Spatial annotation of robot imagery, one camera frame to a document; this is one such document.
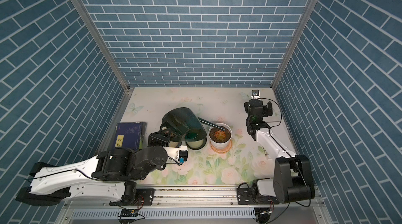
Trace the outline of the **dark green watering can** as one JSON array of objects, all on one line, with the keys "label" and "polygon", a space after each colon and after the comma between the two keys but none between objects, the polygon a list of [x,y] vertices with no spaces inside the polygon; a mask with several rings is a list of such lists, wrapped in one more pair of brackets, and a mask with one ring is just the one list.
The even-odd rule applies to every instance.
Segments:
[{"label": "dark green watering can", "polygon": [[197,117],[189,108],[180,107],[171,110],[163,116],[160,133],[166,135],[174,142],[201,141],[207,137],[207,132],[203,125],[215,127],[223,131],[226,130],[222,126]]}]

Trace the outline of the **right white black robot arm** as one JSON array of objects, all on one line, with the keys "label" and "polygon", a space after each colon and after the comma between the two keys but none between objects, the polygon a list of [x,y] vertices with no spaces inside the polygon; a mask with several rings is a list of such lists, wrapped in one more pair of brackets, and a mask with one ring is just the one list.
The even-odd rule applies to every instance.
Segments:
[{"label": "right white black robot arm", "polygon": [[305,155],[290,150],[273,133],[273,127],[264,121],[273,115],[272,101],[264,104],[253,98],[244,103],[247,113],[248,134],[261,145],[274,161],[271,178],[255,180],[252,183],[254,200],[262,204],[270,199],[275,203],[291,203],[315,198],[314,178],[311,162]]}]

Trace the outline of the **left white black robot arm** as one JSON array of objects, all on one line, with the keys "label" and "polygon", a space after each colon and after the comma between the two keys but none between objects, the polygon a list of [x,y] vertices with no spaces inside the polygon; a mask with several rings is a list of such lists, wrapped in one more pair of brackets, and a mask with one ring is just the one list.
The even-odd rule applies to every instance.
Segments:
[{"label": "left white black robot arm", "polygon": [[37,162],[30,172],[30,185],[20,189],[16,200],[31,206],[53,206],[74,198],[118,206],[139,204],[137,181],[164,170],[168,159],[167,148],[156,145],[138,151],[117,147],[64,166]]}]

